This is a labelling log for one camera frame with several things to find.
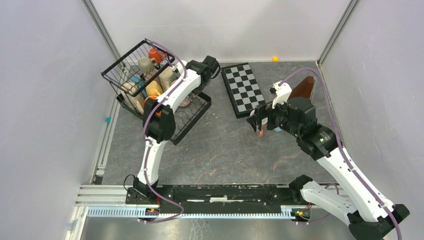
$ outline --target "blue cup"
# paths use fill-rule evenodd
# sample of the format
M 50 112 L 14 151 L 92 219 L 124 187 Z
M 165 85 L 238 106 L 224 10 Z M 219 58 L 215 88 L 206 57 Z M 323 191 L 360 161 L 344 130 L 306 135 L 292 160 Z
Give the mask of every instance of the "blue cup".
M 145 85 L 145 81 L 143 81 L 139 75 L 134 75 L 130 79 L 133 83 L 137 85 L 138 89 L 141 89 Z M 141 94 L 144 98 L 147 98 L 147 93 L 145 89 L 141 91 Z

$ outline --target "white wall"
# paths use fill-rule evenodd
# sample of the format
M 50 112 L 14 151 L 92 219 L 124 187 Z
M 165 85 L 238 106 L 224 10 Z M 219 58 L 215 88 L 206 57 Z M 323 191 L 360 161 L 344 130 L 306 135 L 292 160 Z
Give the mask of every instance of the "white wall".
M 93 0 L 121 54 L 144 38 L 181 58 L 317 60 L 349 0 Z
M 406 240 L 424 235 L 423 8 L 416 0 L 360 1 L 323 64 L 350 154 L 411 211 L 400 225 Z
M 2 1 L 0 239 L 65 237 L 87 183 L 114 59 L 78 0 Z

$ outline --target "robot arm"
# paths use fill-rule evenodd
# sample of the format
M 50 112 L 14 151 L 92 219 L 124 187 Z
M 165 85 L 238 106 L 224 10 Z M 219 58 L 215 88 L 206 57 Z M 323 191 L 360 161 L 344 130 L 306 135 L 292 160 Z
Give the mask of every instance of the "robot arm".
M 302 175 L 289 185 L 295 199 L 318 205 L 336 216 L 349 226 L 357 239 L 380 240 L 394 228 L 384 207 L 392 212 L 398 223 L 409 215 L 408 209 L 403 204 L 394 205 L 378 191 L 343 147 L 341 150 L 346 154 L 353 170 L 348 167 L 337 145 L 335 133 L 318 123 L 315 107 L 308 98 L 294 97 L 287 100 L 291 91 L 287 83 L 281 86 L 275 84 L 271 91 L 277 95 L 274 101 L 257 106 L 247 121 L 254 130 L 261 130 L 260 123 L 266 118 L 268 130 L 280 128 L 296 137 L 300 149 L 324 167 L 349 196 L 341 197 L 320 186 L 310 177 Z M 355 176 L 354 170 L 380 197 L 384 206 L 379 205 Z
M 211 78 L 213 78 L 212 74 L 219 68 L 217 60 L 211 56 L 207 56 L 203 62 L 192 60 L 188 63 L 183 62 L 183 64 L 185 64 L 187 69 L 186 77 L 184 78 L 183 75 L 183 66 L 180 63 L 176 64 L 173 70 L 174 72 L 178 71 L 180 77 L 176 80 L 175 84 L 157 97 L 157 99 L 148 99 L 144 106 L 143 126 L 147 124 L 147 116 L 152 112 L 152 109 L 156 105 L 161 104 L 147 125 L 147 141 L 142 167 L 133 183 L 134 188 L 148 198 L 153 197 L 153 194 L 151 194 L 147 187 L 147 181 L 144 175 L 145 161 L 147 161 L 147 180 L 152 186 L 155 186 L 158 182 L 159 164 L 163 150 L 176 130 L 174 112 L 187 95 L 192 92 L 194 94 L 200 93 L 209 84 Z

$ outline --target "black wire basket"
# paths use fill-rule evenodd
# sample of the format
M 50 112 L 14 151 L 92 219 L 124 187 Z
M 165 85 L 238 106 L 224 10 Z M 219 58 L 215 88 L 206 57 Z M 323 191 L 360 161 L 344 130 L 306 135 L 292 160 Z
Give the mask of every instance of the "black wire basket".
M 150 58 L 149 51 L 151 49 L 160 52 L 162 59 L 153 67 L 144 69 L 142 72 L 138 64 L 139 60 L 143 57 Z M 146 86 L 155 81 L 167 67 L 175 63 L 173 55 L 160 47 L 153 46 L 150 40 L 144 39 L 104 70 L 101 76 L 112 86 L 121 107 L 143 120 L 143 103 L 147 96 Z M 180 74 L 177 72 L 175 77 L 178 79 Z M 174 145 L 177 145 L 186 136 L 212 105 L 211 98 L 202 92 L 198 95 L 191 93 L 187 99 L 189 100 L 188 105 L 180 106 L 174 113 L 176 128 L 170 139 Z

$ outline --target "marble-patterned floor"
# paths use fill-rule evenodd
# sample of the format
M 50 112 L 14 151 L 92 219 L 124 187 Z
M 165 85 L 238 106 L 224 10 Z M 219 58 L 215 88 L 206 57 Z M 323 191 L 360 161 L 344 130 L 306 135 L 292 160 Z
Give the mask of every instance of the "marble-patterned floor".
M 317 68 L 314 62 L 252 62 L 250 67 L 267 102 L 273 99 L 273 83 L 299 68 Z M 294 88 L 308 75 L 302 72 L 288 83 Z M 245 118 L 236 119 L 221 74 L 203 92 L 212 98 L 212 106 L 177 146 L 167 144 L 159 184 L 282 184 L 302 174 L 319 183 L 335 182 L 288 133 L 266 131 L 259 138 Z M 318 122 L 330 127 L 319 81 L 312 103 Z M 144 148 L 142 121 L 121 107 L 102 184 L 121 185 L 126 175 L 137 175 Z

